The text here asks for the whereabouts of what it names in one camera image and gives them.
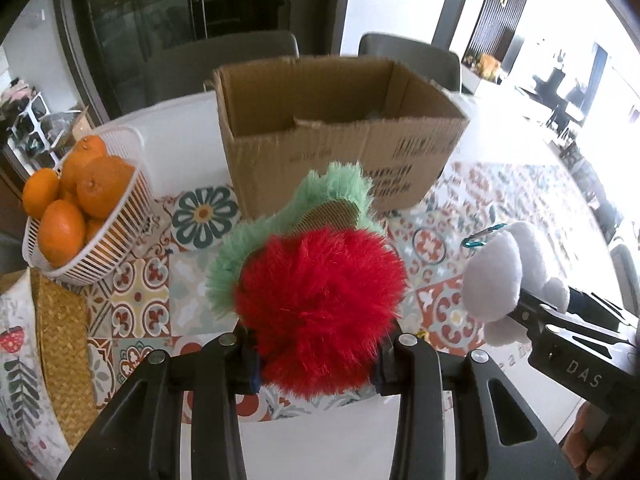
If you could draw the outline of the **person's right hand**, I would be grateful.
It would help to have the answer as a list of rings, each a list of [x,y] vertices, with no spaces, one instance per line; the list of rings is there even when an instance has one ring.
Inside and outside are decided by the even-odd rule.
[[[579,478],[600,479],[620,454],[620,436],[592,433],[599,411],[589,402],[578,408],[576,419],[561,445],[563,454]]]

